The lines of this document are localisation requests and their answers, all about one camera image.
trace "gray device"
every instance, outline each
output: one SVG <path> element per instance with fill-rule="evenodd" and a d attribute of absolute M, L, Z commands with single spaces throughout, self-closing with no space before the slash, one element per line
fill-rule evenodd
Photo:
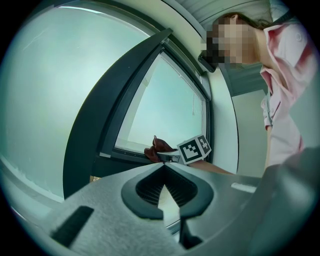
<path fill-rule="evenodd" d="M 306 148 L 262 178 L 178 163 L 141 166 L 83 187 L 41 228 L 72 255 L 271 255 L 318 201 L 319 154 L 320 147 Z M 180 207 L 174 231 L 157 207 L 163 185 Z"/>

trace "black slot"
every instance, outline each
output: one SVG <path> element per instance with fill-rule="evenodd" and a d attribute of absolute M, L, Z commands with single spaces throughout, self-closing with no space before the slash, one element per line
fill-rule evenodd
<path fill-rule="evenodd" d="M 54 232 L 51 237 L 65 247 L 69 247 L 84 227 L 94 209 L 80 206 L 66 221 Z"/>

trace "window frame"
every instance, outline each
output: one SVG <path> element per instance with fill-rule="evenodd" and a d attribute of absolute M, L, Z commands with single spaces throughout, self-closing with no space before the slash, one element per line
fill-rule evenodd
<path fill-rule="evenodd" d="M 207 73 L 198 72 L 197 67 L 193 65 L 197 61 L 188 51 L 186 53 L 184 47 L 181 49 L 177 46 L 182 44 L 172 36 L 173 31 L 170 28 L 160 30 L 160 25 L 146 15 L 114 1 L 105 2 L 108 4 L 74 1 L 64 5 L 92 9 L 107 15 L 114 15 L 116 18 L 126 17 L 125 22 L 135 24 L 143 32 L 146 32 L 143 30 L 143 26 L 146 26 L 149 33 L 153 35 L 118 59 L 103 74 L 85 99 L 72 126 L 65 151 L 64 198 L 68 198 L 88 184 L 90 176 L 104 177 L 153 164 L 144 154 L 115 148 L 115 143 L 135 92 L 155 58 L 162 52 L 183 71 L 187 79 L 194 82 L 195 88 L 205 99 L 203 117 L 206 118 L 202 118 L 202 120 L 205 119 L 202 127 L 205 127 L 205 135 L 212 148 L 206 160 L 211 163 L 213 160 L 214 120 L 211 119 L 213 118 L 213 107 L 211 91 L 208 91 L 210 85 Z M 124 74 L 123 70 L 128 67 L 128 63 L 132 70 Z M 105 84 L 109 81 L 113 83 L 120 81 L 119 75 L 117 78 L 119 72 L 121 72 L 122 84 L 115 92 Z M 106 95 L 111 99 L 112 105 L 106 106 Z"/>

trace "window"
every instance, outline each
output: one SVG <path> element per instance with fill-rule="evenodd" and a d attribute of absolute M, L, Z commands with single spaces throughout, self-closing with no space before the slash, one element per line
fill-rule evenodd
<path fill-rule="evenodd" d="M 191 79 L 164 52 L 136 91 L 115 147 L 144 153 L 154 135 L 172 148 L 206 133 L 206 102 Z"/>

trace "white wall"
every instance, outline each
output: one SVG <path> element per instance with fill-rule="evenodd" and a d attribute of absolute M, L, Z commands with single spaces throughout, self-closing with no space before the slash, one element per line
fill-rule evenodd
<path fill-rule="evenodd" d="M 261 101 L 265 93 L 257 90 L 232 97 L 239 133 L 238 174 L 262 177 L 267 155 L 267 131 Z"/>
<path fill-rule="evenodd" d="M 209 73 L 214 113 L 213 164 L 233 174 L 238 165 L 236 116 L 226 81 L 217 68 Z"/>
<path fill-rule="evenodd" d="M 0 69 L 0 155 L 17 175 L 63 198 L 65 150 L 79 109 L 106 70 L 147 37 L 109 16 L 65 8 L 16 35 Z"/>

